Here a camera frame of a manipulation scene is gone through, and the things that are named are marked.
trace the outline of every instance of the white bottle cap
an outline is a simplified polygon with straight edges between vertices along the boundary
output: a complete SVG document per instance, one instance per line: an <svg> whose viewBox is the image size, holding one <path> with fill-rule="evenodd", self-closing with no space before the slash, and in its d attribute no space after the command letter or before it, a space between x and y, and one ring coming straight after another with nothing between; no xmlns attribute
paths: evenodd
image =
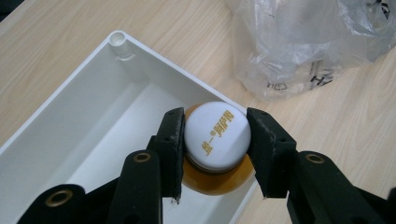
<svg viewBox="0 0 396 224"><path fill-rule="evenodd" d="M188 116L184 140L192 162L208 172L224 172L235 167L248 151L250 127L236 107L210 102Z"/></svg>

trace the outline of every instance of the wood grain surface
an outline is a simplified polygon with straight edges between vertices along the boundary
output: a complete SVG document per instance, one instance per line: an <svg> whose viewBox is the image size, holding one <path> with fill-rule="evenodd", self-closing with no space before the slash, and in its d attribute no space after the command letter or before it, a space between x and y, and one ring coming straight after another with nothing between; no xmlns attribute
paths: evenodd
<svg viewBox="0 0 396 224"><path fill-rule="evenodd" d="M0 145L114 30L123 30L244 107L269 112L298 143L386 198L396 186L396 50L324 87L261 102L234 77L224 0L24 1L0 23ZM286 200L255 189L238 223L290 223Z"/></svg>

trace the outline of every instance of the tray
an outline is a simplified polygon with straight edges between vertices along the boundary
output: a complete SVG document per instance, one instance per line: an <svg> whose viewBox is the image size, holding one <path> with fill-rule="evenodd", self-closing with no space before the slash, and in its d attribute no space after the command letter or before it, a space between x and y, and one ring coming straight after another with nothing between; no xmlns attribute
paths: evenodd
<svg viewBox="0 0 396 224"><path fill-rule="evenodd" d="M224 101L246 109L123 31L110 34L0 148L0 223L16 223L43 191L63 183L86 192L120 175L144 149L163 114ZM183 186L180 204L163 199L164 223L233 223L254 177L221 196Z"/></svg>

